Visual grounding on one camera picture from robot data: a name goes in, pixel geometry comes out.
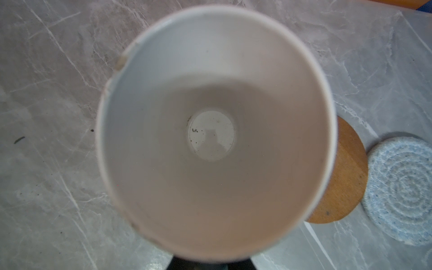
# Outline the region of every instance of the marble countertop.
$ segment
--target marble countertop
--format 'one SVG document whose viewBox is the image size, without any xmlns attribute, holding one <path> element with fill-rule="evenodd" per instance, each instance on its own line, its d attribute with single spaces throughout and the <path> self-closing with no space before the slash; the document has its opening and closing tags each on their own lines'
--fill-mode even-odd
<svg viewBox="0 0 432 270">
<path fill-rule="evenodd" d="M 111 205 L 92 129 L 100 91 L 133 38 L 208 3 L 258 10 L 294 31 L 366 149 L 401 134 L 432 142 L 431 14 L 362 0 L 2 0 L 1 269 L 168 265 L 172 256 Z M 263 270 L 431 269 L 432 245 L 391 239 L 357 206 L 338 222 L 303 223 L 252 260 Z"/>
</svg>

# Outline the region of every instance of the dark speck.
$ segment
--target dark speck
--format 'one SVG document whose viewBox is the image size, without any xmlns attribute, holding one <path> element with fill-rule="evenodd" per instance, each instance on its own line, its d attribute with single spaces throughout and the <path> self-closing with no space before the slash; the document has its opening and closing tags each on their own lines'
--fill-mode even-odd
<svg viewBox="0 0 432 270">
<path fill-rule="evenodd" d="M 25 138 L 25 136 L 22 136 L 21 138 L 18 138 L 13 144 L 16 144 L 17 142 L 21 141 L 24 138 Z"/>
</svg>

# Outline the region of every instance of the chipped rim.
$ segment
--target chipped rim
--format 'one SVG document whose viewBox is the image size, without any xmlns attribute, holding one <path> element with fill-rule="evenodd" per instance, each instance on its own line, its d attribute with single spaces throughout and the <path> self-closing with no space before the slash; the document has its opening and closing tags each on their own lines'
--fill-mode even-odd
<svg viewBox="0 0 432 270">
<path fill-rule="evenodd" d="M 328 141 L 327 141 L 327 154 L 325 157 L 324 166 L 321 172 L 321 183 L 314 192 L 314 196 L 308 202 L 308 206 L 304 209 L 303 214 L 297 217 L 293 217 L 292 222 L 287 222 L 284 229 L 274 232 L 272 235 L 266 238 L 257 239 L 253 245 L 236 247 L 232 250 L 218 250 L 211 253 L 202 252 L 201 250 L 196 250 L 187 246 L 182 246 L 176 243 L 172 243 L 168 238 L 163 237 L 163 235 L 157 235 L 145 226 L 139 226 L 138 218 L 130 213 L 128 208 L 123 203 L 121 195 L 117 194 L 114 184 L 110 179 L 107 171 L 107 164 L 105 162 L 105 151 L 104 151 L 104 138 L 105 135 L 102 132 L 104 129 L 105 116 L 109 109 L 109 101 L 112 93 L 116 90 L 119 79 L 123 76 L 130 64 L 130 59 L 135 56 L 137 51 L 141 48 L 142 44 L 149 40 L 157 32 L 163 30 L 165 27 L 175 24 L 179 21 L 190 19 L 195 16 L 202 15 L 203 13 L 212 14 L 225 14 L 231 16 L 239 16 L 245 19 L 251 19 L 257 23 L 263 24 L 276 34 L 283 37 L 286 42 L 293 45 L 298 53 L 303 56 L 304 60 L 309 65 L 312 74 L 316 77 L 318 84 L 321 88 L 321 93 L 323 95 L 323 102 L 327 109 L 327 122 L 329 125 L 328 129 Z M 290 232 L 295 227 L 299 226 L 301 222 L 306 220 L 312 213 L 314 208 L 317 206 L 319 200 L 321 199 L 327 184 L 330 179 L 331 172 L 333 170 L 334 159 L 336 156 L 336 145 L 337 145 L 337 121 L 336 121 L 336 110 L 333 104 L 332 94 L 330 87 L 328 85 L 327 79 L 321 66 L 318 64 L 313 54 L 307 49 L 303 42 L 289 30 L 287 27 L 279 23 L 278 21 L 258 13 L 253 10 L 247 10 L 240 7 L 234 6 L 224 6 L 224 5 L 210 5 L 210 6 L 197 6 L 188 9 L 184 9 L 175 12 L 167 17 L 159 20 L 154 25 L 150 26 L 144 32 L 139 34 L 134 41 L 124 50 L 119 56 L 119 59 L 115 65 L 116 72 L 108 80 L 101 95 L 101 100 L 98 108 L 98 115 L 96 119 L 96 150 L 98 157 L 99 170 L 107 189 L 107 192 L 113 202 L 113 205 L 117 210 L 128 220 L 134 229 L 136 229 L 145 239 L 154 243 L 155 245 L 167 250 L 175 255 L 183 258 L 196 261 L 205 262 L 226 262 L 235 261 L 243 258 L 247 258 L 255 253 L 277 243 L 284 235 Z"/>
</svg>

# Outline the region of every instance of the wooden coaster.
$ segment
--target wooden coaster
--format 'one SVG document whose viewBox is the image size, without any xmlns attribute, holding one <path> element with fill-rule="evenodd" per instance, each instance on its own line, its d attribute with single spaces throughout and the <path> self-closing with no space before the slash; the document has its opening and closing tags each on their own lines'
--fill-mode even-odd
<svg viewBox="0 0 432 270">
<path fill-rule="evenodd" d="M 356 131 L 337 117 L 338 142 L 327 189 L 309 219 L 329 223 L 346 217 L 359 204 L 368 182 L 368 157 Z"/>
</svg>

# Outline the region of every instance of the blue knitted coaster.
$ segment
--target blue knitted coaster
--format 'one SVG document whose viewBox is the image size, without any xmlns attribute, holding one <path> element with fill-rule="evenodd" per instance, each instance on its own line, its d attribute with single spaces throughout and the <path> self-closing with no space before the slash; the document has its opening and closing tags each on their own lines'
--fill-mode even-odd
<svg viewBox="0 0 432 270">
<path fill-rule="evenodd" d="M 432 13 L 432 0 L 419 7 L 417 10 Z"/>
<path fill-rule="evenodd" d="M 405 244 L 432 243 L 432 146 L 388 139 L 368 153 L 368 165 L 362 204 L 371 221 Z"/>
</svg>

